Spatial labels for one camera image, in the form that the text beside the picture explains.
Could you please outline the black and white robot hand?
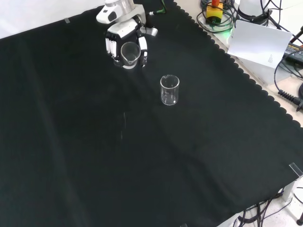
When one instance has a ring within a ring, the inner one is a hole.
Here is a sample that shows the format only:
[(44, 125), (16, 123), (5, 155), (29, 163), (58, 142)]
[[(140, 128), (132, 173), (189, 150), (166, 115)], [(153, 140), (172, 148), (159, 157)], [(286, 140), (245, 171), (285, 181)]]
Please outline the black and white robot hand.
[(146, 27), (138, 17), (112, 25), (106, 32), (106, 51), (120, 68), (147, 65), (148, 45), (145, 35), (156, 36), (158, 29)]

